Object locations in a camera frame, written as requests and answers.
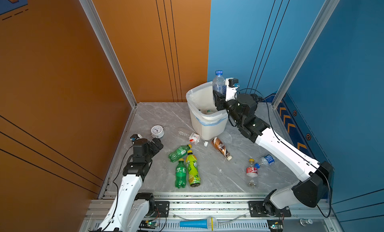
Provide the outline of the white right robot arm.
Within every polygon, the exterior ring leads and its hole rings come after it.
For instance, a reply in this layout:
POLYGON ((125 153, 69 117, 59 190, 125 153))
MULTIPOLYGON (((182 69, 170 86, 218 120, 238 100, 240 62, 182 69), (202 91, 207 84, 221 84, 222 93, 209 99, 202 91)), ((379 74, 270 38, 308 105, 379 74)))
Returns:
POLYGON ((261 192, 264 210, 302 204, 315 208, 330 191, 333 167, 305 155, 280 135, 273 112, 256 95, 220 96, 210 83, 184 103, 141 103, 138 128, 163 148, 152 158, 143 192, 261 192))

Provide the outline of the yellow-green tea bottle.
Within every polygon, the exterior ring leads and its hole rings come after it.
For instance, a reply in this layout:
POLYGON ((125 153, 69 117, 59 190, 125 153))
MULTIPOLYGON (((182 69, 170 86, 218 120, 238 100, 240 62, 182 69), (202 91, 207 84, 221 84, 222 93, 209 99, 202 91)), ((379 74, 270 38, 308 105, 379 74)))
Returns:
POLYGON ((201 185, 201 178, 199 175, 198 161, 192 150, 188 151, 187 156, 187 169, 188 169, 188 181, 192 188, 201 185))

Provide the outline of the small blue-cap water bottle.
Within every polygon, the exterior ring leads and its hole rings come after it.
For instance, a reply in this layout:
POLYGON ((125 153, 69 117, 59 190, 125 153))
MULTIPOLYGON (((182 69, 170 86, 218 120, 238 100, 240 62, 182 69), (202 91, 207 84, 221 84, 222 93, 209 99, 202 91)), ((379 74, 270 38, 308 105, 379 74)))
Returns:
POLYGON ((213 79, 213 91, 226 95, 227 86, 226 79, 223 77, 223 70, 217 70, 215 74, 216 77, 213 79))

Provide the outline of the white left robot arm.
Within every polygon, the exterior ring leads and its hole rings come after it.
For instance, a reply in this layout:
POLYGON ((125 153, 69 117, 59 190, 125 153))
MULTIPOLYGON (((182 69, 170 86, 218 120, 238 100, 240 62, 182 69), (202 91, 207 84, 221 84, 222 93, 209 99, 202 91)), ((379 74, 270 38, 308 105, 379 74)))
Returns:
POLYGON ((122 181, 105 219, 97 232, 136 232, 145 216, 155 210, 152 193, 139 193, 151 168, 153 157, 163 148, 159 138, 151 141, 138 134, 131 137, 133 154, 122 171, 122 181))

